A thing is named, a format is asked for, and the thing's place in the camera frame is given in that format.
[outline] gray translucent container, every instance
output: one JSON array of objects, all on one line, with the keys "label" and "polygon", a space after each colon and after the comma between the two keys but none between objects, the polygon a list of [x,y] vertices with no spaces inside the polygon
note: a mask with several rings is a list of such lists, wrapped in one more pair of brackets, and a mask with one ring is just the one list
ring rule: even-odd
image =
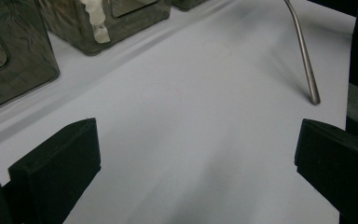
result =
[{"label": "gray translucent container", "polygon": [[171,0],[102,0],[103,25],[110,41],[98,43],[90,23],[90,9],[84,3],[98,0],[37,1],[48,30],[87,55],[99,54],[144,28],[168,19],[171,13]]},{"label": "gray translucent container", "polygon": [[196,7],[208,0],[172,0],[172,5],[179,7],[183,11],[189,11],[191,8]]},{"label": "gray translucent container", "polygon": [[0,0],[0,105],[58,77],[36,3]]}]

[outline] thin metal wire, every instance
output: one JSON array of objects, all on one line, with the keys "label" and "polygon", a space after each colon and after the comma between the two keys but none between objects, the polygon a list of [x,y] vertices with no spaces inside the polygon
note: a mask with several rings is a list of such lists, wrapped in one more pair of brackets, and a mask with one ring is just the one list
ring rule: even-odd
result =
[{"label": "thin metal wire", "polygon": [[307,46],[305,44],[304,36],[301,31],[300,22],[298,21],[297,14],[293,8],[290,0],[284,0],[286,5],[289,7],[290,12],[292,13],[293,20],[296,25],[298,42],[301,49],[301,54],[304,62],[305,73],[307,75],[308,86],[310,87],[310,101],[314,105],[321,103],[321,97],[319,96],[318,87],[316,86],[315,76],[313,74],[312,66],[310,64],[310,56],[308,55]]}]

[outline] white object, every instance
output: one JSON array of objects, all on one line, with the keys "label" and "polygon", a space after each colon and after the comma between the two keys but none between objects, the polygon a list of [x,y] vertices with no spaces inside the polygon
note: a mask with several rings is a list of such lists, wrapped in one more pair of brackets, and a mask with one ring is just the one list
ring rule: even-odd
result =
[{"label": "white object", "polygon": [[104,25],[103,0],[81,0],[81,3],[86,5],[86,11],[89,13],[89,23],[94,31],[95,41],[100,44],[109,42],[110,37]]},{"label": "white object", "polygon": [[292,4],[320,105],[283,1],[172,9],[96,57],[50,35],[62,75],[0,109],[0,182],[59,129],[96,118],[102,170],[64,224],[338,224],[294,159],[302,119],[345,127],[355,18]]}]

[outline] white table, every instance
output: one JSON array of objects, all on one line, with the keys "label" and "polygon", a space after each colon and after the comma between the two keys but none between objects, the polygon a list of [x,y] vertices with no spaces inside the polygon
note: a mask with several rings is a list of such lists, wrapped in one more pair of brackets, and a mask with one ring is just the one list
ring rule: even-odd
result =
[{"label": "white table", "polygon": [[338,224],[294,156],[302,119],[345,126],[354,18],[293,6],[318,106],[283,0],[173,8],[95,57],[51,35],[60,78],[0,108],[0,182],[59,129],[96,118],[103,168],[65,223]]}]

